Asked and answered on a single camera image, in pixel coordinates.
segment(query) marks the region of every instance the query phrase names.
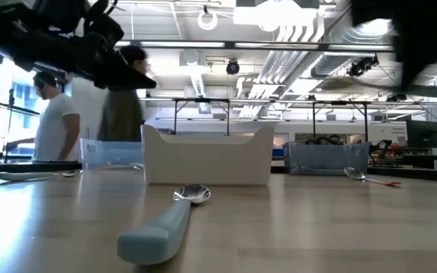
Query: man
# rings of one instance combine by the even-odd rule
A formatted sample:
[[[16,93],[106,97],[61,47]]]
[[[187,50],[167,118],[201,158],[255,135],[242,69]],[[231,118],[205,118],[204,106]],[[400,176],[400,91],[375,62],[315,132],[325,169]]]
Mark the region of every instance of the man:
[[[8,143],[13,149],[21,143],[35,143],[33,160],[36,162],[72,162],[77,160],[76,142],[80,132],[80,115],[74,101],[57,88],[55,78],[39,72],[33,78],[35,91],[49,105],[39,116],[39,127],[34,138]]]
[[[134,70],[142,74],[146,73],[146,53],[141,48],[126,46],[120,52]],[[144,121],[137,91],[109,90],[104,102],[97,139],[140,142],[141,124],[144,124]]]

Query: white t-shirt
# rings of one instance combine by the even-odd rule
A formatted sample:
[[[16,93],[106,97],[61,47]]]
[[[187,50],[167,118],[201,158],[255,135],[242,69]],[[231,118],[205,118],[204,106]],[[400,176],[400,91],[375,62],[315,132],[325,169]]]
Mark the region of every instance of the white t-shirt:
[[[65,145],[67,130],[63,117],[78,114],[74,100],[58,94],[49,100],[49,105],[39,116],[39,127],[35,137],[34,161],[59,161],[60,151]],[[77,160],[77,144],[68,154],[66,161]]]

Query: window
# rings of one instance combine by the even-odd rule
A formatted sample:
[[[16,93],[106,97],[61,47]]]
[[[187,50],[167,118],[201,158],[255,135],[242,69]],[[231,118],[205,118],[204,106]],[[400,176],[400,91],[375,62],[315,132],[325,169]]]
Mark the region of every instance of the window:
[[[38,97],[33,87],[35,73],[21,69],[8,59],[4,59],[0,64],[0,151],[6,142],[35,137],[36,135],[39,117],[25,111],[13,111],[10,114],[7,107],[9,90],[13,89],[14,106],[38,113],[45,110],[48,101]],[[34,144],[22,144],[9,155],[33,155],[33,150]]]

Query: spoon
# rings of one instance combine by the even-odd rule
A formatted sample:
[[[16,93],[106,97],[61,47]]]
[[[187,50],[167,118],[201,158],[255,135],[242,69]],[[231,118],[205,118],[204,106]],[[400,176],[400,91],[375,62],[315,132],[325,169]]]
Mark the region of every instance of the spoon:
[[[0,179],[6,181],[24,181],[30,179],[43,179],[50,178],[55,176],[62,177],[74,177],[77,174],[82,173],[82,170],[72,170],[72,171],[64,171],[64,172],[32,172],[32,173],[8,173],[8,172],[0,172]]]
[[[194,205],[201,205],[210,199],[210,196],[208,187],[202,184],[190,184],[177,188],[173,193],[173,200],[188,199]]]
[[[370,183],[374,183],[374,184],[379,184],[379,185],[383,185],[383,186],[387,186],[387,187],[400,187],[401,186],[401,182],[381,182],[372,178],[366,178],[365,174],[363,174],[361,171],[357,170],[356,168],[352,168],[352,167],[346,167],[343,169],[343,172],[345,173],[345,175],[348,176],[348,178],[353,179],[353,180],[361,180],[362,182],[370,182]]]

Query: dark jacket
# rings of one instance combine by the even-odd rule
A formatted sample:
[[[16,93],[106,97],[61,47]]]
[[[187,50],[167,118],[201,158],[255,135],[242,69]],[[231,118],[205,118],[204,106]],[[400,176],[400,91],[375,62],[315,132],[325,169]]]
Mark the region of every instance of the dark jacket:
[[[101,141],[141,141],[143,113],[136,91],[110,91],[97,133]]]

